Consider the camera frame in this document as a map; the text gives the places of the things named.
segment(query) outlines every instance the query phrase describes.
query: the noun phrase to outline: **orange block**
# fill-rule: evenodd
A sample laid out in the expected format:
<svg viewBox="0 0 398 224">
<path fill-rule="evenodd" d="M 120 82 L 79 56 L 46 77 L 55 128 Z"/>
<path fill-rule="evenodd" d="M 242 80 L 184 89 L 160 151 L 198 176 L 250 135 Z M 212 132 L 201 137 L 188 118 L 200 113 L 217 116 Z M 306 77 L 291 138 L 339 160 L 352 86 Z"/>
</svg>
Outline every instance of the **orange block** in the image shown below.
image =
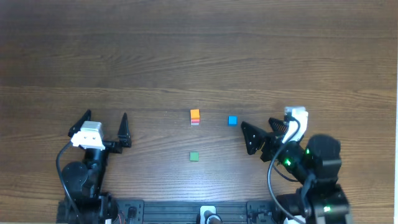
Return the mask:
<svg viewBox="0 0 398 224">
<path fill-rule="evenodd" d="M 191 119 L 200 119 L 199 109 L 191 110 Z"/>
</svg>

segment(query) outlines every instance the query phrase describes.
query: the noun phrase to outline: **small block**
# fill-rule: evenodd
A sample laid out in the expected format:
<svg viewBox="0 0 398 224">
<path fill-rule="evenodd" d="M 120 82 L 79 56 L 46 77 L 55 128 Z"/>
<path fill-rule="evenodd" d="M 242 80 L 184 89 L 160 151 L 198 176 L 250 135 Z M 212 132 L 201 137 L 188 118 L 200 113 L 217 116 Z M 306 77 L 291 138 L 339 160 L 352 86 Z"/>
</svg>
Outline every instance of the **small block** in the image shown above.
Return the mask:
<svg viewBox="0 0 398 224">
<path fill-rule="evenodd" d="M 191 152 L 189 155 L 189 161 L 198 162 L 199 161 L 199 152 Z"/>
<path fill-rule="evenodd" d="M 229 116 L 228 117 L 228 126 L 236 126 L 238 124 L 237 116 Z"/>
<path fill-rule="evenodd" d="M 191 119 L 200 119 L 199 109 L 191 110 Z"/>
</svg>

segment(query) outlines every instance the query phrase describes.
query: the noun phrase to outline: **green light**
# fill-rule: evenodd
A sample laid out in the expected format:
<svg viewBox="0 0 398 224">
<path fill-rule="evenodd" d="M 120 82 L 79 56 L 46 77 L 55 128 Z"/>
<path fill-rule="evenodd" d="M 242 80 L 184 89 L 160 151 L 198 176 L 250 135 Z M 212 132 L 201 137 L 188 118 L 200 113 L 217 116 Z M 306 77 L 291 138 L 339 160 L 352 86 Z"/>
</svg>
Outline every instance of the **green light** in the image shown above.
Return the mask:
<svg viewBox="0 0 398 224">
<path fill-rule="evenodd" d="M 288 166 L 290 166 L 292 163 L 291 163 L 291 161 L 290 161 L 289 159 L 286 159 L 286 160 L 285 160 L 285 164 L 288 165 Z"/>
<path fill-rule="evenodd" d="M 325 206 L 323 207 L 324 212 L 330 212 L 330 206 Z"/>
</svg>

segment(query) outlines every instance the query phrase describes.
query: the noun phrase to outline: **black cable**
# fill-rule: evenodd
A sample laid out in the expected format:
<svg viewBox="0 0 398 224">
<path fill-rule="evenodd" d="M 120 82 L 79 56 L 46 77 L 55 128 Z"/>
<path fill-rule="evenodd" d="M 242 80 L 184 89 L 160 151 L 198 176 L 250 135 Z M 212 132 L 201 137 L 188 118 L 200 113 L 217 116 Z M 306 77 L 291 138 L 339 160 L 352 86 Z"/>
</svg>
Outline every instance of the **black cable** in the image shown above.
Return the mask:
<svg viewBox="0 0 398 224">
<path fill-rule="evenodd" d="M 274 170 L 275 170 L 280 176 L 282 176 L 285 180 L 288 180 L 288 181 L 290 181 L 290 182 L 298 182 L 298 180 L 294 180 L 294 179 L 291 179 L 291 178 L 288 178 L 287 176 L 285 176 L 283 173 L 281 173 L 281 172 L 276 168 L 275 165 L 273 165 L 273 168 L 274 168 Z"/>
<path fill-rule="evenodd" d="M 304 222 L 302 222 L 301 220 L 299 220 L 298 218 L 294 217 L 292 214 L 290 214 L 290 212 L 288 212 L 286 209 L 283 208 L 283 206 L 278 202 L 278 200 L 276 199 L 275 195 L 274 195 L 274 191 L 272 190 L 272 186 L 271 186 L 271 171 L 272 171 L 272 166 L 275 163 L 276 158 L 279 156 L 279 154 L 286 148 L 286 145 L 289 143 L 289 141 L 298 133 L 298 131 L 300 130 L 300 122 L 297 121 L 297 119 L 292 118 L 293 121 L 295 121 L 297 123 L 297 130 L 293 133 L 293 135 L 291 135 L 288 140 L 285 142 L 285 144 L 283 144 L 278 151 L 275 153 L 274 157 L 271 160 L 271 163 L 269 164 L 268 167 L 268 172 L 267 172 L 267 184 L 268 184 L 268 190 L 269 190 L 269 194 L 271 195 L 272 199 L 274 200 L 275 204 L 279 207 L 279 209 L 285 213 L 286 216 L 288 216 L 290 219 L 295 220 L 296 222 L 298 222 L 299 224 L 305 224 Z"/>
<path fill-rule="evenodd" d="M 57 155 L 57 160 L 55 160 L 55 165 L 57 166 L 57 171 L 58 171 L 58 175 L 60 176 L 60 180 L 61 180 L 61 184 L 63 189 L 65 190 L 65 195 L 67 196 L 67 198 L 70 201 L 70 204 L 72 205 L 72 208 L 74 209 L 77 219 L 79 219 L 79 223 L 80 224 L 84 224 L 83 219 L 80 215 L 79 209 L 77 209 L 76 203 L 73 201 L 72 197 L 69 194 L 69 191 L 67 189 L 67 186 L 65 185 L 65 181 L 63 181 L 63 177 L 62 177 L 62 173 L 61 173 L 61 167 L 60 167 L 60 158 L 63 154 L 63 152 L 65 152 L 65 150 L 67 150 L 69 148 L 69 146 L 72 145 L 72 142 L 68 142 L 62 149 L 61 151 L 58 153 Z"/>
</svg>

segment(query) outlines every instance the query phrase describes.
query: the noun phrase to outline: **wood grain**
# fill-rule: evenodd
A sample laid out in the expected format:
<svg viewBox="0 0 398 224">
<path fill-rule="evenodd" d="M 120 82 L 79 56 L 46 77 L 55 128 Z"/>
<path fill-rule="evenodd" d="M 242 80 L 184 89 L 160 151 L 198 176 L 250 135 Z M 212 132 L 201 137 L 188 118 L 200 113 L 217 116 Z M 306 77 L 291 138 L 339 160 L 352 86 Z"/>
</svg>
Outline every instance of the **wood grain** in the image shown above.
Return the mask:
<svg viewBox="0 0 398 224">
<path fill-rule="evenodd" d="M 104 181 L 116 197 L 270 199 L 267 164 L 227 117 L 268 129 L 304 105 L 303 144 L 341 141 L 356 223 L 392 223 L 396 15 L 393 0 L 0 1 L 0 221 L 55 221 L 55 156 L 88 108 L 111 139 L 129 116 L 133 147 L 111 155 Z"/>
</svg>

